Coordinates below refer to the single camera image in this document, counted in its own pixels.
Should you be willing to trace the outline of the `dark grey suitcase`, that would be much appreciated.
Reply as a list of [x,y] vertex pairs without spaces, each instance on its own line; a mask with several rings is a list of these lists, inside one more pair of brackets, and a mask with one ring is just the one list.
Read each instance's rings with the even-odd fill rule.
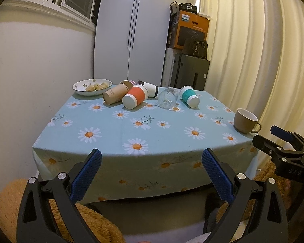
[[182,88],[192,86],[194,90],[203,91],[209,71],[210,62],[185,54],[176,54],[173,62],[170,86]]

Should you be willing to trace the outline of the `cream curtain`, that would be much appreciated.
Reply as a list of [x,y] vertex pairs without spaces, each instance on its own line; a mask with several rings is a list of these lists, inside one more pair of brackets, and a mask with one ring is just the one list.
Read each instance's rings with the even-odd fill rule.
[[304,137],[304,2],[188,0],[210,16],[205,90],[233,110]]

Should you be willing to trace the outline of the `orange black cardboard box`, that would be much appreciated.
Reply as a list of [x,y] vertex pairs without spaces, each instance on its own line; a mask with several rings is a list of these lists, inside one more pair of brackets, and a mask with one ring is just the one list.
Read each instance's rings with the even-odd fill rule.
[[170,16],[167,48],[182,50],[185,40],[206,40],[210,20],[192,12],[178,11]]

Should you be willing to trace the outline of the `blue daisy tablecloth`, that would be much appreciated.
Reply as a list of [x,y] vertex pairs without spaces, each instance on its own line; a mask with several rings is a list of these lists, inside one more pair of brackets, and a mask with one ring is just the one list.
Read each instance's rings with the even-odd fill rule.
[[258,164],[252,137],[233,127],[234,112],[199,91],[196,109],[178,101],[172,110],[148,99],[134,110],[121,103],[74,94],[50,120],[33,145],[44,180],[68,172],[93,150],[102,165],[84,203],[165,195],[210,183],[201,162],[204,149],[249,178]]

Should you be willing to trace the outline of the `black bag on box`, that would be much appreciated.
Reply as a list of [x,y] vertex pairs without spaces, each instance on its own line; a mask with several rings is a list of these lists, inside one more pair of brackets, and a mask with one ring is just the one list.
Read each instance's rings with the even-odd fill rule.
[[177,3],[176,1],[170,4],[171,15],[179,11],[191,12],[197,14],[197,6],[191,3]]

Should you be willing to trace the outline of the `brown kraft paper cup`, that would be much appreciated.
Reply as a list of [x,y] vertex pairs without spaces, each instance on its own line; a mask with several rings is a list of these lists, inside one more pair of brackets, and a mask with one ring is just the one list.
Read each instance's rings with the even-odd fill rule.
[[117,103],[122,100],[128,91],[129,89],[124,83],[118,84],[103,93],[104,102],[107,105]]

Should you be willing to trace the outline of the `white floral plate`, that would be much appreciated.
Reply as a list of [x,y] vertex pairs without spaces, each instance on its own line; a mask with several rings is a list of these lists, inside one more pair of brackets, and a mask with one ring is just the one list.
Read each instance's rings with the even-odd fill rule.
[[[87,92],[86,91],[86,87],[89,84],[96,84],[96,83],[101,84],[103,82],[106,82],[109,85],[108,88],[106,88],[104,90],[100,90],[100,91],[93,91],[93,92]],[[105,91],[110,89],[111,86],[112,86],[112,82],[110,80],[103,79],[103,78],[91,78],[91,79],[88,79],[88,80],[83,80],[83,81],[76,82],[72,86],[72,89],[79,95],[91,97],[91,96],[96,96],[96,95],[103,94]]]

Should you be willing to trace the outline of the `white wardrobe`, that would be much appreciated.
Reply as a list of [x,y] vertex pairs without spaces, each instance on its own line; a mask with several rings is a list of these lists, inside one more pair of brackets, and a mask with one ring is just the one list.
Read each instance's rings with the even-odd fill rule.
[[94,77],[113,84],[161,84],[170,4],[187,0],[101,0],[94,45]]

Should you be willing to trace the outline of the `orange sleeve paper cup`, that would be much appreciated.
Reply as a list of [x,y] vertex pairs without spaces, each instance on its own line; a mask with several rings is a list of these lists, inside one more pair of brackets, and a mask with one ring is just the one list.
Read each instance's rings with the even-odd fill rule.
[[122,103],[127,109],[134,109],[148,98],[148,91],[142,84],[135,84],[122,98]]

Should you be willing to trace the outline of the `black handbag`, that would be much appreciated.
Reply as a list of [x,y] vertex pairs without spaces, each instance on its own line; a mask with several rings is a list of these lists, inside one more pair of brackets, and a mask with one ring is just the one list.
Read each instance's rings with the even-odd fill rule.
[[198,41],[196,39],[187,38],[185,40],[182,53],[185,55],[194,56],[197,58],[207,59],[208,43],[203,41]]

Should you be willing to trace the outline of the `clear glass cup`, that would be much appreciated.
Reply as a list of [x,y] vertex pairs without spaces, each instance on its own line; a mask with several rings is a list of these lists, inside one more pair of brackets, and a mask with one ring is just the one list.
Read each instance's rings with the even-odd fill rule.
[[159,93],[157,97],[158,106],[163,109],[170,110],[176,106],[179,94],[178,90],[172,87],[166,88]]

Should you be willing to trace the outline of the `white appliance box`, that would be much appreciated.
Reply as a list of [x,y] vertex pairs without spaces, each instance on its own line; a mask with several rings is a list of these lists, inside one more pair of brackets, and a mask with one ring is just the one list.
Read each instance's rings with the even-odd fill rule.
[[174,59],[176,54],[179,54],[181,50],[167,48],[165,52],[165,59],[164,59],[164,67],[163,67],[163,76],[161,80],[162,87],[169,87],[171,83]]

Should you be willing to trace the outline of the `black band paper cup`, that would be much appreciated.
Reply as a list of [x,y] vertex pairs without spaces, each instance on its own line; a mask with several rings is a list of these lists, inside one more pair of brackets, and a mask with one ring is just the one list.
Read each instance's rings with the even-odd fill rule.
[[159,87],[157,85],[151,84],[151,83],[148,83],[148,82],[145,82],[145,81],[142,81],[142,80],[138,80],[138,83],[142,84],[147,89],[149,98],[156,98],[157,97],[157,94],[158,94],[158,91],[159,91]]

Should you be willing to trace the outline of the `snacks on plate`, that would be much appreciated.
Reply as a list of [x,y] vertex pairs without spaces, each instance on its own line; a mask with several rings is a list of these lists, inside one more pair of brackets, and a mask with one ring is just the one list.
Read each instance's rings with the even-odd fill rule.
[[103,82],[101,84],[89,84],[87,87],[86,87],[86,91],[87,92],[93,92],[93,91],[100,91],[100,90],[104,90],[106,88],[108,88],[108,84],[106,82]]

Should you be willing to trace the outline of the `teal sleeve paper cup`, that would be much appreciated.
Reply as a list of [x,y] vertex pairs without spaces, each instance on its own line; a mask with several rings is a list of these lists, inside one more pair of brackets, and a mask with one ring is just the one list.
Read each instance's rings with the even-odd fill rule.
[[180,98],[190,107],[190,108],[197,108],[200,99],[195,93],[192,86],[184,86],[180,90]]

